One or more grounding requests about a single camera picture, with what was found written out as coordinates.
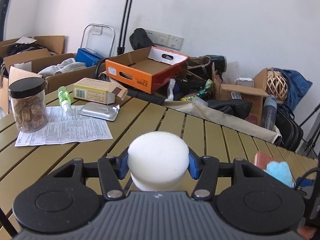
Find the light blue fluffy cloth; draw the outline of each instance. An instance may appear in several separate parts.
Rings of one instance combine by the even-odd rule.
[[[288,187],[293,187],[290,168],[286,162],[270,162],[264,171]]]

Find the wicker ball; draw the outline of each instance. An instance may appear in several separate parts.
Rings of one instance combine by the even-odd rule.
[[[279,102],[284,102],[288,96],[288,84],[281,72],[268,69],[267,93],[273,94]]]

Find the slatted table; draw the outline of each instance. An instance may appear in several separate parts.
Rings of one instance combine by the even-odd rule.
[[[84,101],[73,99],[72,85],[67,88],[73,105],[86,104]],[[57,98],[56,91],[46,95],[47,105],[58,106]],[[15,197],[25,188],[73,158],[80,157],[84,162],[96,162],[107,154],[119,156],[137,136],[150,131],[174,133],[183,138],[199,156],[214,156],[221,162],[232,162],[235,158],[252,161],[254,155],[260,150],[278,161],[286,161],[294,179],[317,165],[316,160],[296,155],[271,143],[163,106],[128,96],[124,101],[117,98],[116,103],[121,105],[121,109],[117,119],[114,122],[108,122],[113,136],[111,140],[14,147],[18,130],[13,115],[9,114],[0,119],[0,207],[17,230],[20,229],[11,207]],[[129,191],[137,190],[135,185],[128,185],[130,181],[130,173],[128,173],[120,183]],[[196,181],[186,173],[178,190],[185,190],[190,195],[195,184]],[[216,194],[230,185],[230,178],[219,178]],[[87,186],[101,194],[99,179],[89,179]],[[0,229],[0,239],[10,239],[4,228]]]

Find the blue box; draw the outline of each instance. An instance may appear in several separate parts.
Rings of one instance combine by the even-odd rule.
[[[81,48],[78,49],[78,53],[76,55],[76,62],[85,63],[86,67],[95,66],[99,60],[104,57],[92,49],[89,48]]]

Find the jar with black lid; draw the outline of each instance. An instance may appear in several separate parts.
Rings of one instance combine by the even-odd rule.
[[[46,126],[44,79],[28,77],[9,86],[11,107],[19,131],[35,132]]]

